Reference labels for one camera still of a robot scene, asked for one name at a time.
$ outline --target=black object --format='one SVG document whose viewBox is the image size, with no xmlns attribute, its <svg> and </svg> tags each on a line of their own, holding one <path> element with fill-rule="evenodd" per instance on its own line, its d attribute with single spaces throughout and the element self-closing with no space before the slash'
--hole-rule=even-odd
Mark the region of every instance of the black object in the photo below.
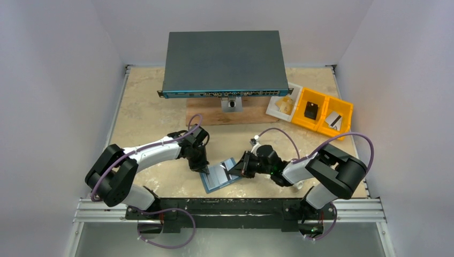
<svg viewBox="0 0 454 257">
<path fill-rule="evenodd" d="M 170 133 L 167 135 L 171 138 L 180 137 L 178 132 Z M 177 140 L 178 145 L 181 146 L 180 154 L 177 159 L 185 158 L 189 162 L 189 168 L 192 171 L 210 174 L 207 165 L 207 152 L 203 141 L 209 138 L 209 134 L 202 127 L 198 127 L 193 133 L 187 137 Z"/>
<path fill-rule="evenodd" d="M 169 33 L 161 97 L 254 96 L 256 91 L 291 92 L 279 31 Z"/>
<path fill-rule="evenodd" d="M 328 211 L 329 205 L 319 211 L 307 212 L 301 203 L 298 198 L 161 198 L 158 209 L 187 210 L 194 217 L 197 228 L 280 229 L 282 232 L 301 232 L 307 225 L 299 224 L 299 221 L 317 221 L 321 211 L 325 214 L 325 220 L 334 218 L 333 213 Z M 158 215 L 146 216 L 136 210 L 127 210 L 126 219 L 157 220 Z M 181 228 L 192 228 L 192 222 L 186 214 L 179 211 L 164 213 L 163 233 L 179 233 Z"/>
<path fill-rule="evenodd" d="M 366 176 L 366 165 L 362 161 L 331 144 L 320 149 L 306 169 L 331 193 L 342 199 L 350 199 Z"/>
<path fill-rule="evenodd" d="M 178 138 L 183 132 L 186 131 L 173 132 L 168 134 L 168 136 Z M 207 167 L 209 162 L 207 161 L 207 153 L 203 144 L 203 141 L 208 136 L 208 132 L 199 127 L 190 135 L 178 140 L 181 151 L 177 159 L 186 158 L 192 171 L 209 174 Z M 124 150 L 115 144 L 106 147 L 85 177 L 85 183 L 93 189 L 107 168 L 124 154 Z M 96 194 L 109 207 L 121 203 L 131 190 L 138 167 L 139 165 L 135 159 L 125 158 L 116 166 L 118 171 L 109 171 L 104 180 L 102 180 Z"/>
<path fill-rule="evenodd" d="M 123 149 L 115 144 L 106 147 L 85 177 L 85 183 L 93 189 L 107 168 L 124 154 Z M 136 160 L 128 157 L 117 167 L 119 167 L 118 171 L 110 171 L 96 191 L 96 194 L 109 207 L 125 200 L 131 190 L 138 164 Z"/>
<path fill-rule="evenodd" d="M 315 103 L 307 102 L 306 109 L 304 110 L 304 117 L 309 119 L 317 119 L 317 113 L 319 111 L 319 106 Z"/>
<path fill-rule="evenodd" d="M 288 163 L 281 160 L 272 146 L 263 145 L 257 149 L 257 156 L 245 151 L 240 161 L 229 170 L 229 174 L 246 178 L 253 178 L 256 173 L 269 174 L 279 186 L 291 186 L 282 177 L 282 171 Z"/>
</svg>

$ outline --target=metal frame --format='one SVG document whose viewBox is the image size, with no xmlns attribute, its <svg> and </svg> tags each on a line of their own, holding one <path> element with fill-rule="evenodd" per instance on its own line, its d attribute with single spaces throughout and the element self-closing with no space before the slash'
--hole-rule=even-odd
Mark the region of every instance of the metal frame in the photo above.
<svg viewBox="0 0 454 257">
<path fill-rule="evenodd" d="M 339 98 L 341 94 L 336 80 L 334 69 L 331 67 L 332 75 L 336 83 Z M 112 133 L 117 121 L 120 104 L 122 102 L 123 94 L 126 88 L 126 83 L 129 78 L 131 65 L 126 67 L 125 78 L 123 80 L 122 92 L 116 105 L 116 112 L 114 119 L 108 132 L 105 147 L 110 143 Z M 355 142 L 353 141 L 355 154 L 358 157 Z M 383 206 L 380 199 L 371 199 L 366 180 L 364 185 L 367 193 L 366 199 L 350 199 L 350 200 L 336 200 L 334 204 L 338 210 L 338 217 L 336 222 L 375 222 L 379 231 L 380 240 L 383 246 L 386 257 L 395 257 L 396 253 L 392 245 L 392 241 L 388 232 L 388 225 Z M 135 220 L 126 220 L 126 205 L 119 204 L 115 207 L 108 207 L 103 202 L 91 202 L 90 198 L 80 199 L 73 220 L 73 227 L 70 234 L 70 241 L 65 250 L 65 256 L 74 257 L 79 245 L 80 236 L 84 229 L 85 223 L 118 223 L 129 222 L 137 223 Z M 158 220 L 140 221 L 140 223 L 159 223 Z"/>
</svg>

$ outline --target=light gray floor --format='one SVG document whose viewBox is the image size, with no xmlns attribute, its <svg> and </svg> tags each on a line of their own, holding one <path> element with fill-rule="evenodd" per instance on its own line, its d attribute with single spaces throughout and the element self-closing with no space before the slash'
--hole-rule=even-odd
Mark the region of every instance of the light gray floor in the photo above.
<svg viewBox="0 0 454 257">
<path fill-rule="evenodd" d="M 165 250 L 137 240 L 136 224 L 85 225 L 76 256 L 384 256 L 375 223 L 338 223 L 331 234 L 315 244 L 300 233 L 272 229 L 198 229 L 187 246 Z M 182 243 L 191 234 L 163 234 L 155 242 Z"/>
</svg>

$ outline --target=blue front panel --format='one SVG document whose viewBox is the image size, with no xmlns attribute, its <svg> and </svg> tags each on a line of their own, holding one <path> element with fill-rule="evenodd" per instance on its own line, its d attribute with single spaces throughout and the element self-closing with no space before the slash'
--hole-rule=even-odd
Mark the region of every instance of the blue front panel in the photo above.
<svg viewBox="0 0 454 257">
<path fill-rule="evenodd" d="M 163 91 L 165 98 L 201 98 L 201 97 L 243 97 L 243 96 L 286 96 L 288 90 L 237 90 L 237 91 Z"/>
</svg>

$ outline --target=black mounting base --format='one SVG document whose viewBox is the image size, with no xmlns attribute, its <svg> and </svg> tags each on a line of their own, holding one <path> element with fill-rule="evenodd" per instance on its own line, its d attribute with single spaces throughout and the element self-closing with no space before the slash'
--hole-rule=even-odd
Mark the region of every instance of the black mounting base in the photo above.
<svg viewBox="0 0 454 257">
<path fill-rule="evenodd" d="M 301 198 L 160 198 L 160 209 L 181 208 L 195 219 L 197 228 L 221 229 L 280 229 L 296 232 L 303 228 L 301 220 L 332 220 L 330 204 L 320 210 L 308 211 Z M 138 211 L 126 211 L 127 220 L 158 220 L 158 215 L 144 216 Z M 192 228 L 191 220 L 182 212 L 164 213 L 164 233 L 179 233 Z"/>
</svg>

